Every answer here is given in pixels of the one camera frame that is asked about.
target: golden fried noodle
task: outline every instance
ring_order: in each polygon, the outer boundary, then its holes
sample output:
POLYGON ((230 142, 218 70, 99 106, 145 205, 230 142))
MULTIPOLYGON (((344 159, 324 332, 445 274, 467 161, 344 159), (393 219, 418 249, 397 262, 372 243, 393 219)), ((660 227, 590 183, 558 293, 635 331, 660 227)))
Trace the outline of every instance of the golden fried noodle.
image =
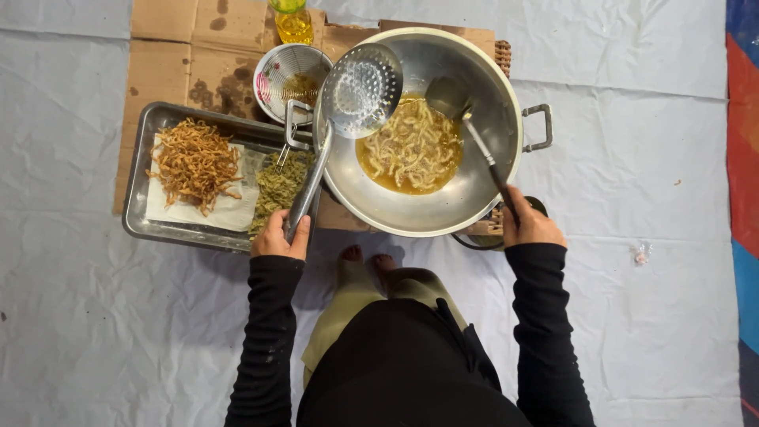
POLYGON ((160 171, 145 172, 163 185, 166 207, 184 201, 208 217, 216 206, 216 195, 242 198, 227 189, 230 182, 242 179, 235 177, 240 153, 229 147, 231 138, 222 138, 216 126, 186 119, 175 128, 161 129, 159 138, 161 142, 153 146, 150 156, 160 171))
POLYGON ((390 120, 356 141, 356 156, 377 184, 409 195, 440 190, 461 162, 461 138, 453 121, 417 97, 401 99, 390 120))
POLYGON ((258 234, 266 226, 269 215, 292 206, 292 201, 303 187, 306 172, 314 159, 313 153, 291 150, 282 171, 277 173, 275 169, 279 153, 271 153, 267 157, 270 164, 256 173, 259 193, 256 215, 247 231, 250 234, 258 234))

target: person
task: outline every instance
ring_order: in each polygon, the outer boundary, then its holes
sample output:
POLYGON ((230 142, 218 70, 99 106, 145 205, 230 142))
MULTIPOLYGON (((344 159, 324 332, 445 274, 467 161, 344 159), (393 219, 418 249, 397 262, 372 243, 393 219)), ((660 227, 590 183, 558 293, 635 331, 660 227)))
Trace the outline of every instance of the person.
MULTIPOLYGON (((375 256, 386 298, 354 245, 338 259, 335 295, 302 357, 297 425, 594 425, 570 341, 569 295, 562 288, 566 241, 517 188, 509 191, 521 220, 517 229, 504 210, 505 256, 516 276, 519 320, 516 404, 501 393, 474 326, 434 273, 375 256)), ((227 427, 291 423, 290 300, 305 266, 310 219, 303 218, 288 245, 286 217, 285 210, 274 213, 250 251, 250 317, 227 427)))

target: strainer handle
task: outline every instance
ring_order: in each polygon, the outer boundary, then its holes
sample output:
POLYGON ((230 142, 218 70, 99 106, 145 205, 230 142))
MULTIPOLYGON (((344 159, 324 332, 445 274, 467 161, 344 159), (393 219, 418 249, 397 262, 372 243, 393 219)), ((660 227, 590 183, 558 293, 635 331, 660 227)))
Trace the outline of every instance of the strainer handle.
POLYGON ((322 174, 324 173, 324 167, 329 159, 329 152, 332 149, 332 135, 335 131, 335 125, 332 120, 327 120, 327 132, 322 143, 322 150, 317 157, 317 161, 313 163, 311 169, 306 174, 306 182, 303 183, 303 187, 295 195, 295 199, 292 201, 290 207, 290 214, 288 219, 282 224, 282 228, 285 231, 285 240, 287 243, 292 244, 292 240, 295 238, 295 231, 298 229, 298 223, 301 221, 303 215, 308 212, 308 208, 311 206, 313 196, 317 193, 322 182, 322 174))
POLYGON ((309 144, 298 142, 293 138, 293 135, 295 135, 295 127, 297 126, 292 122, 293 110, 295 108, 302 109, 306 113, 313 112, 313 108, 306 103, 296 100, 288 100, 287 108, 285 109, 285 142, 290 147, 295 147, 300 150, 310 150, 311 146, 309 144))
POLYGON ((526 108, 522 110, 522 116, 527 117, 528 115, 535 114, 536 112, 542 111, 546 115, 546 140, 545 142, 541 142, 539 144, 531 144, 526 145, 522 148, 523 153, 530 153, 535 150, 542 150, 543 148, 548 148, 553 144, 553 117, 551 116, 551 106, 548 104, 540 104, 539 106, 532 106, 530 108, 526 108))

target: rectangular metal tray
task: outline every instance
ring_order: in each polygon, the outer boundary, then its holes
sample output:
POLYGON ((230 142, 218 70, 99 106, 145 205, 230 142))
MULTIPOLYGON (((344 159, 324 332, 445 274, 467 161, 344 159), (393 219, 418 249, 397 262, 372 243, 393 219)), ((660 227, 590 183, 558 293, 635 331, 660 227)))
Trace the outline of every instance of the rectangular metal tray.
MULTIPOLYGON (((279 126, 170 103, 150 103, 140 114, 121 223, 127 233, 138 239, 248 253, 250 252, 250 236, 247 232, 233 232, 211 226, 170 223, 145 218, 149 182, 145 169, 150 169, 152 161, 150 149, 153 148, 155 134, 161 128, 176 126, 188 117, 204 120, 207 125, 217 126, 224 136, 234 135, 230 143, 241 144, 262 153, 279 152, 285 144, 285 129, 279 126)), ((311 144, 311 133, 299 131, 295 135, 295 140, 311 144)), ((317 223, 320 193, 321 191, 317 191, 308 212, 312 218, 311 235, 317 223)))

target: foot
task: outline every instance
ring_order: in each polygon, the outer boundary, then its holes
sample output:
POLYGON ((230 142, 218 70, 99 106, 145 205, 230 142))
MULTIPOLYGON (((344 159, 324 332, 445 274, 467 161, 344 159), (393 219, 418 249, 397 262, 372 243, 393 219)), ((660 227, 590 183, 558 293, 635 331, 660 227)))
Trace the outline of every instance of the foot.
POLYGON ((387 275, 391 271, 398 268, 398 265, 395 263, 395 260, 392 259, 390 255, 377 254, 372 257, 372 266, 374 267, 374 271, 377 273, 377 277, 379 277, 379 283, 382 285, 382 288, 387 293, 388 292, 387 275))
POLYGON ((364 262, 364 253, 359 245, 350 245, 342 250, 340 258, 346 261, 364 262))

